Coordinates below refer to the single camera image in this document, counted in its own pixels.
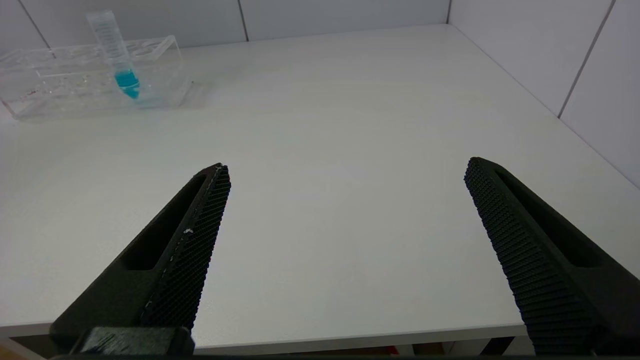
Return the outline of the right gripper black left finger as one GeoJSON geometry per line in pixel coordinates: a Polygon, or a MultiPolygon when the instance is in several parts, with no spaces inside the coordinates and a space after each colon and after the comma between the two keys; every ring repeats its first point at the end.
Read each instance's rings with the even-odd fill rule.
{"type": "Polygon", "coordinates": [[[94,328],[192,330],[231,187],[224,164],[196,173],[54,321],[55,344],[94,328]]]}

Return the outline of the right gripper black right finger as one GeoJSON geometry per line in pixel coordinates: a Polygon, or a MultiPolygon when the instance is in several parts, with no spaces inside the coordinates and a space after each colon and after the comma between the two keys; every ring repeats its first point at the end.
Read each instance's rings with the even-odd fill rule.
{"type": "Polygon", "coordinates": [[[639,355],[635,275],[496,162],[464,183],[538,356],[639,355]]]}

